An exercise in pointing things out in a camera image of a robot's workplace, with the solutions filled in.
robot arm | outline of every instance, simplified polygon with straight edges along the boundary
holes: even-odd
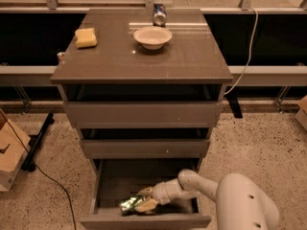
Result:
[[[203,194],[216,203],[219,230],[274,230],[279,222],[275,203],[254,182],[238,173],[228,174],[216,183],[196,172],[182,170],[177,179],[158,183],[139,194],[147,200],[135,207],[137,212],[176,198],[190,199]]]

concrete floor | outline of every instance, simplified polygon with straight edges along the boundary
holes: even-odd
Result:
[[[28,134],[37,134],[46,114],[9,116]],[[245,112],[243,119],[223,113],[200,174],[215,181],[228,173],[248,176],[278,206],[278,229],[306,230],[306,158],[307,132],[294,113]],[[35,161],[68,190],[76,220],[86,216],[95,174],[65,114],[55,114]],[[217,229],[215,205],[201,196],[201,209],[213,218],[207,229]],[[73,229],[66,195],[38,170],[20,171],[11,191],[0,193],[0,229]]]

bowl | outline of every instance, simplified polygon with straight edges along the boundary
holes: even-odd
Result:
[[[134,32],[134,39],[148,50],[157,50],[172,39],[172,33],[163,27],[143,27]]]

yellow sponge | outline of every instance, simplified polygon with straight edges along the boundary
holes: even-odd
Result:
[[[76,30],[75,35],[77,38],[76,46],[78,49],[97,45],[94,28],[78,29]]]

box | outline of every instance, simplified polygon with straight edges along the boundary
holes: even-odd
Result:
[[[27,151],[20,143],[27,147],[30,137],[22,131],[0,108],[0,192],[8,192],[14,182]]]
[[[307,96],[298,102],[298,106],[300,109],[296,113],[295,118],[307,130]]]

